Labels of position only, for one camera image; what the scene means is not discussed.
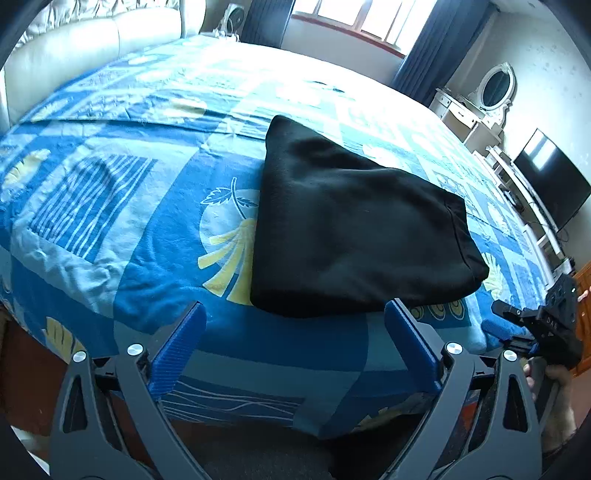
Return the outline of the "person right hand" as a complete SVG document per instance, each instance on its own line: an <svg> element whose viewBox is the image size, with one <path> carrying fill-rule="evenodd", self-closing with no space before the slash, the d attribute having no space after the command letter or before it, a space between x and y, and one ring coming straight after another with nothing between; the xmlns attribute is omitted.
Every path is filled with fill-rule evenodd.
<svg viewBox="0 0 591 480"><path fill-rule="evenodd" d="M542 450L551 454L561 449L576 433L572 399L572 375L564 366L548 365L547 378L557 382L557 396L542 433Z"/></svg>

